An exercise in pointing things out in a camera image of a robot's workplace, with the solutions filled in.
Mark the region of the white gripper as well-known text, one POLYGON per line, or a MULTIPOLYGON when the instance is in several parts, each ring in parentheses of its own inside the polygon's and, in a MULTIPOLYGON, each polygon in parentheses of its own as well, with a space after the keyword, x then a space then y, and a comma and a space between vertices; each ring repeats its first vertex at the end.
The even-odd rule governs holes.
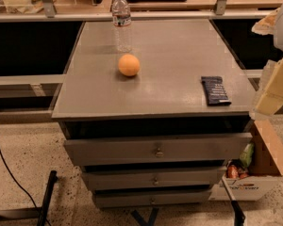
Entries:
MULTIPOLYGON (((283 4, 256 22, 252 32, 265 36, 274 34, 274 46, 283 51, 283 4)), ((269 60, 263 68, 249 115, 252 120, 267 120, 283 105, 283 58, 269 60)))

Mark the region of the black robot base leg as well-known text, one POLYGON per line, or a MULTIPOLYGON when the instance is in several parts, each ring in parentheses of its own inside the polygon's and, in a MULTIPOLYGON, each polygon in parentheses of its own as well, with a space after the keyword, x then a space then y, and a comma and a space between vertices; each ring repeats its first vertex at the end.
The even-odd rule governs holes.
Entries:
POLYGON ((236 200, 228 182, 226 181, 226 178, 222 178, 222 183, 225 188, 226 194, 230 199, 231 206, 234 210, 234 226, 244 226, 244 222, 246 219, 245 214, 241 210, 241 207, 239 206, 238 201, 236 200))

